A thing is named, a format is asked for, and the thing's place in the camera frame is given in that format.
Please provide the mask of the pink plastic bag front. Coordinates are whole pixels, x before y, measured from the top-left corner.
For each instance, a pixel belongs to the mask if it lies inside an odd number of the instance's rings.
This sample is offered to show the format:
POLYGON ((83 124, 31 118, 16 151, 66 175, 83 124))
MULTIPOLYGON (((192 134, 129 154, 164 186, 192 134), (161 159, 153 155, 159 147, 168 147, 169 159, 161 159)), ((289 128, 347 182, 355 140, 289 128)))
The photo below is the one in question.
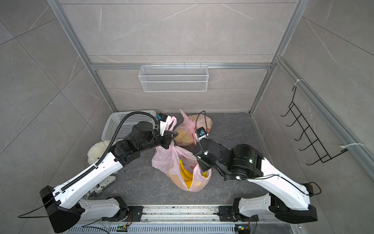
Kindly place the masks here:
POLYGON ((184 120, 175 128, 178 136, 175 142, 178 146, 190 146, 197 143, 195 132, 197 129, 203 127, 207 133, 212 129, 212 119, 207 117, 204 113, 187 116, 186 113, 180 109, 184 120))

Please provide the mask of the pink strawberry plastic bag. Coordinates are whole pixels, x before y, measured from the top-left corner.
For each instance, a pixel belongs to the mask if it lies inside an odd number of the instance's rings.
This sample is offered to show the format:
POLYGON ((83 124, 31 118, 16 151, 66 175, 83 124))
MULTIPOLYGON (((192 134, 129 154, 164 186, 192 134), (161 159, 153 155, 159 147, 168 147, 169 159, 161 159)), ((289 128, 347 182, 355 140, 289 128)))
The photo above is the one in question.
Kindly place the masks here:
MULTIPOLYGON (((166 130, 175 130, 177 127, 177 119, 175 117, 171 117, 171 120, 167 124, 166 130)), ((207 172, 208 179, 207 182, 204 183, 203 188, 196 188, 192 187, 188 189, 184 179, 181 176, 180 171, 180 163, 179 160, 182 160, 184 167, 191 173, 193 173, 193 177, 195 179, 199 178, 203 180, 203 177, 200 177, 200 174, 204 173, 201 171, 197 158, 193 155, 192 149, 195 145, 190 146, 178 146, 174 141, 169 146, 169 149, 164 149, 161 146, 156 147, 155 155, 152 158, 152 166, 164 174, 166 174, 173 183, 179 187, 180 189, 188 192, 199 192, 208 184, 211 179, 212 172, 209 169, 207 172)))

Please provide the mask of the orange yellow banana bunch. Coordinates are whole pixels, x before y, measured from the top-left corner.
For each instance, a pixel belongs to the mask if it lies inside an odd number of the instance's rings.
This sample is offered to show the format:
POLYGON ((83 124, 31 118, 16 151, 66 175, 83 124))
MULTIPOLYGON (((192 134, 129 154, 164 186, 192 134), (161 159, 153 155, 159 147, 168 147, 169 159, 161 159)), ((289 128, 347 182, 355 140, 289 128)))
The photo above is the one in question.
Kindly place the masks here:
POLYGON ((180 171, 181 171, 181 176, 184 179, 184 182, 187 186, 188 189, 191 189, 192 187, 196 188, 203 188, 204 183, 207 182, 208 175, 207 172, 204 172, 200 174, 200 177, 203 177, 204 179, 201 180, 199 178, 195 179, 193 177, 193 173, 189 172, 185 167, 182 162, 182 160, 179 160, 180 163, 180 171))

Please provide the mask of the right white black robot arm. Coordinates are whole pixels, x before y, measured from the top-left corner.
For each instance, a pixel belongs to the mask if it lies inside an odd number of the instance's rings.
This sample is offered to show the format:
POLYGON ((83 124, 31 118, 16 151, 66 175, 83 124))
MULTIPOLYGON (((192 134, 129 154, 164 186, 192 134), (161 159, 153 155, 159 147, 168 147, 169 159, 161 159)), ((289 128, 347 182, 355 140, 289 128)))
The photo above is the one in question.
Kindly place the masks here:
POLYGON ((209 138, 206 122, 195 127, 195 136, 198 143, 193 154, 203 172, 214 169, 224 180, 248 181, 268 191, 257 198, 236 198, 230 208, 221 212, 225 219, 251 222, 258 221, 260 215, 273 214, 291 224, 317 221, 317 210, 310 202, 316 195, 312 182, 293 181, 250 145, 228 149, 217 143, 209 138))

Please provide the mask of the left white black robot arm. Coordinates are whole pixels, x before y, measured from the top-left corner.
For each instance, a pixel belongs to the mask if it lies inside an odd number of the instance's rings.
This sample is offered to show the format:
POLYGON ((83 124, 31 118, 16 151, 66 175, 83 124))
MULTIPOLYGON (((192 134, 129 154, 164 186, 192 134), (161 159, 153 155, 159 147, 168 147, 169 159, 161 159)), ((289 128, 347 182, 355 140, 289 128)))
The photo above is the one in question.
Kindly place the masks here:
POLYGON ((41 189, 42 207, 46 209, 46 217, 54 232, 63 233, 87 220, 122 221, 128 218, 128 206, 119 196, 93 201, 83 197, 107 177, 139 158, 141 152, 158 146, 168 149, 178 135, 172 130, 173 120, 173 117, 163 113, 157 116, 142 111, 127 114, 96 162, 61 185, 41 189), (134 115, 148 116, 152 121, 137 123, 127 136, 116 142, 122 125, 134 115))

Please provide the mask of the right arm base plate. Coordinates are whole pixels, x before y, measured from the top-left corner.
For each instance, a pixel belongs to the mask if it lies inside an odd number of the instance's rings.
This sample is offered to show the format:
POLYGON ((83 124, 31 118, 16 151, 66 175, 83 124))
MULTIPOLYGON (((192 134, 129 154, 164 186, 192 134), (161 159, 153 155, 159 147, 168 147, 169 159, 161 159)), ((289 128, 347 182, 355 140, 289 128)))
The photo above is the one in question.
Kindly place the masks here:
POLYGON ((220 217, 221 222, 248 222, 248 221, 259 221, 258 215, 251 217, 245 216, 239 213, 237 207, 231 206, 219 206, 217 215, 220 217))

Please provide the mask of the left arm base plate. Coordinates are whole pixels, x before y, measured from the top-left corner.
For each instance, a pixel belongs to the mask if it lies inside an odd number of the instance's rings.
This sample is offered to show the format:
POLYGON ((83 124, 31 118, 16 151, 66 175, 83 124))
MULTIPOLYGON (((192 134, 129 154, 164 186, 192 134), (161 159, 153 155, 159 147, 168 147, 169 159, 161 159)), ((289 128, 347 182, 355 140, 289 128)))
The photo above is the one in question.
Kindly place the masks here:
POLYGON ((140 222, 143 208, 143 206, 128 206, 127 208, 121 208, 113 217, 104 217, 102 218, 102 221, 140 222))

